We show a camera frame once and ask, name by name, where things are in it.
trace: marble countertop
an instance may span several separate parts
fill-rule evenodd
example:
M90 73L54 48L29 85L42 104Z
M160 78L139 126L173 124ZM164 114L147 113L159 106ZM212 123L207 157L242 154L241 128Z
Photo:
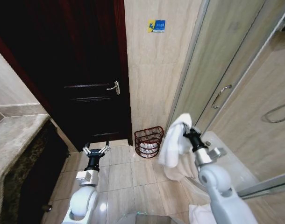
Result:
M41 114L5 117L0 122L0 212L5 176L48 119L48 114Z

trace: white towel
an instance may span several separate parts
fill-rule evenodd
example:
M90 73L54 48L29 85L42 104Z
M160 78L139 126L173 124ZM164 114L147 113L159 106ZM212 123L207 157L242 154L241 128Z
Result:
M210 204L203 206L190 204L189 222L190 224L216 224Z
M164 165L165 175L179 181L184 176L197 177L190 141L183 136L184 127L192 127L188 113L180 115L170 126L159 153L158 163Z

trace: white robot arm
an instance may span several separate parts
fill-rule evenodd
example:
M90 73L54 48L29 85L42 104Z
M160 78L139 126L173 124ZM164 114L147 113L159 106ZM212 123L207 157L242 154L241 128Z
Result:
M110 147L108 142L102 149L89 150L88 147L89 145L86 145L83 148L89 157L88 166L76 176L81 188L73 194L63 224L90 224L98 203L96 188L99 182L99 159L110 150Z
M191 128L184 133L195 154L199 180L206 187L211 199L211 210L217 224L257 224L248 205L237 195L228 172L214 165L217 158L226 154L223 148L211 151L201 141L198 130Z

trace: shower enclosure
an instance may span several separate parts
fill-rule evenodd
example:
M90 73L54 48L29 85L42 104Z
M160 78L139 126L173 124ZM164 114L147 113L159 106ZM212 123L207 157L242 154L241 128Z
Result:
M168 126L184 112L258 221L285 223L285 0L202 1Z

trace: red wicker basket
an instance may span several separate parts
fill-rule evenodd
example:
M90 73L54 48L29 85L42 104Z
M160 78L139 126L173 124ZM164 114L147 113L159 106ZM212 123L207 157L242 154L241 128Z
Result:
M159 152L163 135L164 131L160 126L134 132L136 153L143 158L156 156Z

